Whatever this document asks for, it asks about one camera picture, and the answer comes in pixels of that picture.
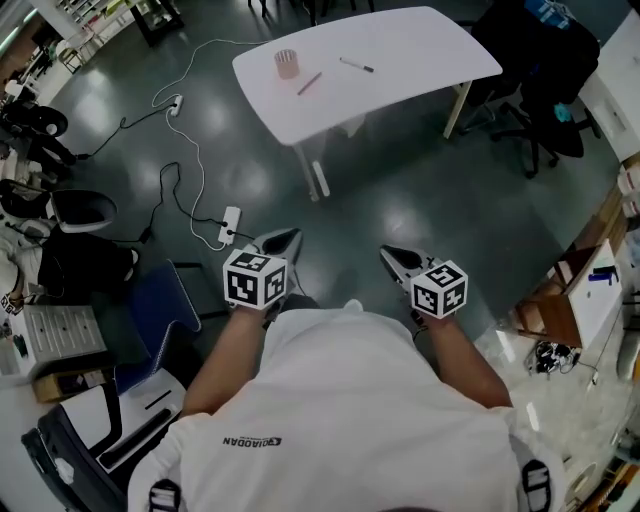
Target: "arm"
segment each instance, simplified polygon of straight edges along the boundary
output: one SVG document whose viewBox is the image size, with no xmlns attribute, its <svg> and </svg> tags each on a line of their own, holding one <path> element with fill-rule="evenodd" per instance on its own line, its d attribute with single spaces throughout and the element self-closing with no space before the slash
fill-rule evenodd
<svg viewBox="0 0 640 512">
<path fill-rule="evenodd" d="M 16 281 L 15 288 L 9 294 L 9 298 L 12 301 L 19 301 L 22 299 L 22 291 L 24 290 L 24 274 L 18 269 L 18 280 Z"/>
<path fill-rule="evenodd" d="M 196 375 L 184 399 L 182 416 L 214 414 L 253 378 L 265 312 L 238 307 Z"/>
<path fill-rule="evenodd" d="M 422 318 L 429 327 L 442 382 L 487 409 L 512 407 L 504 382 L 453 318 Z"/>
</svg>

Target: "black office chair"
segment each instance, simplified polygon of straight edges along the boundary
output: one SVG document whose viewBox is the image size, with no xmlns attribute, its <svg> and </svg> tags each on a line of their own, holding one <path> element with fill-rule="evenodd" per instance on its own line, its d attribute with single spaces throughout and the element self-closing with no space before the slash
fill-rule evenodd
<svg viewBox="0 0 640 512">
<path fill-rule="evenodd" d="M 491 103 L 514 94 L 539 60 L 539 41 L 546 28 L 524 2 L 495 0 L 477 21 L 458 21 L 502 66 L 502 73 L 475 80 L 466 104 L 472 108 L 458 131 L 464 135 L 495 121 Z M 474 122 L 485 111 L 487 116 Z"/>
<path fill-rule="evenodd" d="M 580 131 L 590 127 L 600 138 L 589 111 L 584 121 L 575 122 L 564 107 L 575 101 L 586 80 L 598 67 L 598 40 L 575 20 L 566 29 L 549 28 L 540 40 L 541 59 L 520 87 L 520 110 L 505 103 L 501 110 L 512 113 L 521 129 L 494 133 L 491 139 L 520 137 L 531 142 L 533 170 L 525 173 L 533 178 L 538 173 L 539 146 L 551 155 L 549 165 L 558 164 L 558 153 L 574 158 L 584 155 Z"/>
<path fill-rule="evenodd" d="M 549 167 L 558 165 L 561 155 L 581 158 L 584 155 L 584 146 L 580 131 L 591 128 L 593 134 L 599 139 L 602 137 L 600 129 L 591 113 L 585 108 L 586 119 L 576 123 L 573 118 L 565 122 L 559 122 L 555 118 L 553 106 L 549 108 L 539 108 L 528 115 L 524 111 L 519 111 L 509 103 L 500 106 L 500 113 L 511 113 L 522 125 L 521 129 L 504 130 L 493 133 L 491 140 L 499 141 L 504 137 L 518 137 L 526 139 L 531 143 L 531 153 L 533 158 L 533 170 L 525 171 L 528 179 L 534 178 L 539 171 L 540 147 L 544 148 L 551 155 Z"/>
</svg>

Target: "hand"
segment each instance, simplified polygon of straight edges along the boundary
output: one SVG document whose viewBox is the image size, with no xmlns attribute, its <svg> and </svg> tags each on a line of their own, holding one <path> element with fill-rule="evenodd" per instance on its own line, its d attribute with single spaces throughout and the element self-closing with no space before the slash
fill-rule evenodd
<svg viewBox="0 0 640 512">
<path fill-rule="evenodd" d="M 424 322 L 425 327 L 427 327 L 430 331 L 437 331 L 443 329 L 447 325 L 450 325 L 455 322 L 454 316 L 449 315 L 444 318 L 436 318 L 431 315 L 426 315 L 424 313 L 419 313 L 420 318 Z"/>
<path fill-rule="evenodd" d="M 263 322 L 267 315 L 267 309 L 253 309 L 247 306 L 238 305 L 231 315 L 246 320 Z"/>
</svg>

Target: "printer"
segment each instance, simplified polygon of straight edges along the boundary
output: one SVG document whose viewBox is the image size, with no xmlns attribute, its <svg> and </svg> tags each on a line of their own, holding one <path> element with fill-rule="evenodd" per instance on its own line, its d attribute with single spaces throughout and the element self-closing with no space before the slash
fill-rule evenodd
<svg viewBox="0 0 640 512">
<path fill-rule="evenodd" d="M 131 474 L 178 418 L 185 393 L 165 369 L 120 396 L 111 381 L 53 407 L 22 444 L 68 510 L 126 511 Z"/>
</svg>

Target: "chair backrest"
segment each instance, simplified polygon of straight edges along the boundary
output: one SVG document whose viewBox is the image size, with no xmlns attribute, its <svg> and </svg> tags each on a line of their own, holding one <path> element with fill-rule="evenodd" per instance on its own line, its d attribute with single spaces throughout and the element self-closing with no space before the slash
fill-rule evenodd
<svg viewBox="0 0 640 512">
<path fill-rule="evenodd" d="M 57 190 L 52 193 L 51 206 L 65 233 L 88 233 L 113 222 L 118 213 L 116 204 L 104 194 L 91 190 Z"/>
<path fill-rule="evenodd" d="M 539 59 L 543 33 L 542 23 L 523 1 L 496 0 L 473 24 L 471 35 L 498 61 L 502 73 L 474 81 L 467 96 L 469 105 L 513 94 Z"/>
<path fill-rule="evenodd" d="M 202 328 L 180 276 L 170 260 L 139 280 L 127 299 L 129 313 L 153 361 L 150 374 L 162 362 L 171 328 L 180 323 L 193 332 Z"/>
</svg>

